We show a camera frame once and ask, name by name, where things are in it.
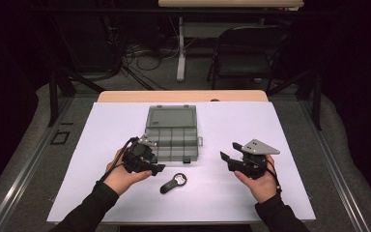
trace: black handheld device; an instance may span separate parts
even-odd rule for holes
[[[122,159],[123,167],[128,173],[151,170],[152,175],[156,176],[164,169],[165,164],[153,164],[155,154],[152,153],[151,146],[156,144],[151,142],[146,134],[132,142]]]
[[[222,160],[228,163],[229,171],[241,171],[251,179],[258,179],[267,171],[268,161],[265,155],[279,154],[278,150],[257,139],[252,139],[244,146],[234,142],[233,148],[243,153],[243,161],[231,159],[230,156],[220,152]]]

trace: wooden table edge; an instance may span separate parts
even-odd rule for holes
[[[98,102],[268,102],[262,90],[104,91]]]

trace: black sleeve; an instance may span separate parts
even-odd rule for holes
[[[113,189],[101,184],[50,231],[95,231],[118,199],[119,195]]]
[[[282,202],[279,194],[262,204],[256,204],[258,216],[270,231],[309,231],[302,221],[297,219],[291,207]]]

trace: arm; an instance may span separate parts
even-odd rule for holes
[[[106,171],[111,168],[113,161],[107,164]],[[128,173],[120,165],[121,160],[117,162],[117,167],[113,169],[110,175],[90,193],[74,210],[72,210],[52,232],[59,231],[95,231],[98,224],[104,218],[104,215],[110,210],[128,188],[139,181],[145,180],[151,176],[151,171],[140,173]]]
[[[268,169],[273,170],[273,158],[267,156]],[[255,205],[258,216],[267,225],[270,231],[309,231],[306,226],[295,217],[291,207],[282,202],[276,191],[276,182],[272,174],[266,172],[264,176],[252,180],[242,172],[236,171],[236,177],[251,190],[258,201]]]

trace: person's left hand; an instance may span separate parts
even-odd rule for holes
[[[117,151],[114,159],[118,157],[120,151],[121,150]],[[116,165],[122,163],[122,157],[123,155],[120,157]],[[114,160],[107,164],[106,172],[111,168],[113,162]],[[122,165],[119,165],[118,167],[113,169],[110,175],[104,180],[104,183],[111,187],[114,191],[116,191],[117,194],[122,195],[123,193],[125,193],[125,191],[128,190],[128,188],[130,188],[132,184],[143,181],[151,175],[152,171],[128,173]]]

